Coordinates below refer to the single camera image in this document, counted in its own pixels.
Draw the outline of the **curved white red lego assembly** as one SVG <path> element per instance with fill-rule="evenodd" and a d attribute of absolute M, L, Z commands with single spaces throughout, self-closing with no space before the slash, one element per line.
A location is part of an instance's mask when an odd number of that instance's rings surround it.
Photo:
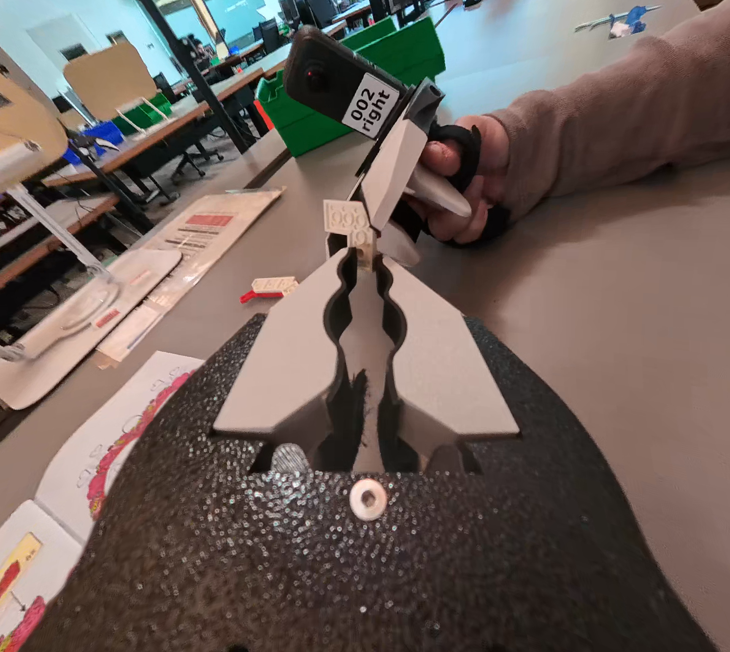
<path fill-rule="evenodd" d="M 240 304 L 256 299 L 281 299 L 294 292 L 298 287 L 296 277 L 260 277 L 251 283 L 251 289 L 242 294 Z"/>

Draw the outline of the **person's right forearm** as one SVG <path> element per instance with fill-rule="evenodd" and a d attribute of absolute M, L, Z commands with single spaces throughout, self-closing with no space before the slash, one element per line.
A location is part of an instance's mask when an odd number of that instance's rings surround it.
<path fill-rule="evenodd" d="M 499 205 L 511 222 L 548 197 L 728 159 L 729 1 L 491 115 L 509 140 Z"/>

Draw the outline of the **green plastic bin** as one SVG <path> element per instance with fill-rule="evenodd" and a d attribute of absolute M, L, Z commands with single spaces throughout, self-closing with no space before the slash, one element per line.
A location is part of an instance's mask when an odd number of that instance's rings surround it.
<path fill-rule="evenodd" d="M 425 17 L 399 30 L 384 19 L 339 41 L 403 84 L 432 81 L 446 69 L 433 19 Z M 290 154 L 299 156 L 351 132 L 349 127 L 316 113 L 289 97 L 283 71 L 259 81 L 256 98 Z"/>

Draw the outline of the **wooden panel on white stand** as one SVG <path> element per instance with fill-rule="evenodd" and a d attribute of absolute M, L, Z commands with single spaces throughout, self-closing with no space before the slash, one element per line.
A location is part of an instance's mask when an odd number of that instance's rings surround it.
<path fill-rule="evenodd" d="M 57 161 L 69 146 L 58 118 L 29 91 L 2 74 L 1 183 L 10 196 L 86 267 L 90 281 L 21 339 L 1 349 L 1 400 L 5 410 L 41 401 L 84 357 L 173 272 L 178 249 L 135 249 L 103 265 L 50 211 L 26 181 Z"/>

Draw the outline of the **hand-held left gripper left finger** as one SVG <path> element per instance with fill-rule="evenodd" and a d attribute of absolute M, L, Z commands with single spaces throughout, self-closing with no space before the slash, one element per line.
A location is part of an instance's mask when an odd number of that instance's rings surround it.
<path fill-rule="evenodd" d="M 269 310 L 214 420 L 216 434 L 292 443 L 315 466 L 354 465 L 363 397 L 340 339 L 357 279 L 356 249 L 341 249 Z"/>

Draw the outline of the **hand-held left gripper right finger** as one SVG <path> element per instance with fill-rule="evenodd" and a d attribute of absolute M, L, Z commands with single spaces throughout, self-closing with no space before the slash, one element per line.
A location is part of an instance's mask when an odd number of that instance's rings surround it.
<path fill-rule="evenodd" d="M 446 446 L 520 433 L 467 321 L 392 258 L 376 268 L 382 329 L 392 341 L 378 406 L 386 471 L 418 471 Z"/>

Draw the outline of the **blue tape scraps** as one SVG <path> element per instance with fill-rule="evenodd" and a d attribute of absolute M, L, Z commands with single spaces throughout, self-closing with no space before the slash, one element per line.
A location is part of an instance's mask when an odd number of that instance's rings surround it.
<path fill-rule="evenodd" d="M 609 39 L 622 38 L 642 33 L 646 28 L 644 17 L 646 14 L 661 9 L 661 5 L 634 6 L 629 11 L 620 14 L 609 14 L 605 17 L 584 22 L 575 27 L 575 33 L 595 30 L 601 26 L 608 27 Z"/>

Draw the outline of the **lego instruction booklet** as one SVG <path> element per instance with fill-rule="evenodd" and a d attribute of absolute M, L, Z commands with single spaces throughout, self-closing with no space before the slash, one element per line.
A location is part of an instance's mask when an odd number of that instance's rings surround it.
<path fill-rule="evenodd" d="M 204 361 L 156 352 L 51 460 L 1 527 L 1 650 L 20 650 L 85 549 L 113 483 L 166 402 Z"/>

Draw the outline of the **person's right hand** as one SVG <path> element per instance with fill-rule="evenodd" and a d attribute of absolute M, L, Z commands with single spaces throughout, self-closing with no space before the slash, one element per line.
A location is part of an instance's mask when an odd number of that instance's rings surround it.
<path fill-rule="evenodd" d="M 486 115 L 458 118 L 455 126 L 480 133 L 479 164 L 463 197 L 471 208 L 469 217 L 430 204 L 412 201 L 424 220 L 428 234 L 452 246 L 485 244 L 500 237 L 508 228 L 509 211 L 501 205 L 509 163 L 509 139 L 501 123 Z"/>

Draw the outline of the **small white red lego assembly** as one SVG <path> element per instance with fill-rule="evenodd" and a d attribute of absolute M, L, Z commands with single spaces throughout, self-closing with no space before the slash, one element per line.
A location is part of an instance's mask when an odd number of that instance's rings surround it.
<path fill-rule="evenodd" d="M 328 256 L 344 248 L 354 250 L 359 269 L 372 272 L 378 254 L 378 235 L 364 204 L 359 200 L 325 199 L 323 210 Z"/>

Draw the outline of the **long grey desk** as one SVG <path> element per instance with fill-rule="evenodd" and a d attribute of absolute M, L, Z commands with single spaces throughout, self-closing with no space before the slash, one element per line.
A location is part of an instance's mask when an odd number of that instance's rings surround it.
<path fill-rule="evenodd" d="M 264 136 L 269 131 L 269 126 L 255 102 L 256 88 L 264 73 L 260 65 L 254 65 L 213 85 L 213 93 L 224 106 L 236 104 L 239 110 L 247 112 L 247 117 L 259 136 Z M 194 97 L 188 96 L 173 105 L 170 118 L 144 130 L 141 134 L 127 138 L 121 144 L 119 151 L 109 151 L 95 163 L 95 166 L 105 174 L 114 173 L 141 154 L 152 151 L 158 144 L 171 141 L 188 126 L 212 116 L 213 112 L 206 101 L 198 102 Z M 96 174 L 85 167 L 76 168 L 74 173 L 60 170 L 43 179 L 42 183 L 49 188 L 60 188 L 96 178 Z"/>

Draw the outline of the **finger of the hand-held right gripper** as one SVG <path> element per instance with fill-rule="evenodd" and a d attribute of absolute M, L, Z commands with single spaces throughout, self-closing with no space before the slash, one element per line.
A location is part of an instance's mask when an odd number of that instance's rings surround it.
<path fill-rule="evenodd" d="M 421 233 L 423 220 L 400 201 L 426 142 L 425 131 L 412 120 L 399 118 L 373 150 L 374 157 L 356 188 L 356 198 L 366 209 L 370 227 L 378 233 L 391 220 L 408 235 Z"/>
<path fill-rule="evenodd" d="M 384 227 L 376 239 L 377 251 L 403 267 L 414 267 L 421 261 L 415 242 L 401 227 Z"/>

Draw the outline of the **clear bag with paper sheet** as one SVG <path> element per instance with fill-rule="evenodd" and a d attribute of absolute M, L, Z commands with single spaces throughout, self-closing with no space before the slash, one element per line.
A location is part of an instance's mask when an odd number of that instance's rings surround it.
<path fill-rule="evenodd" d="M 181 261 L 96 347 L 96 353 L 110 363 L 125 360 L 285 191 L 283 186 L 203 196 L 161 226 L 140 250 L 177 250 Z"/>

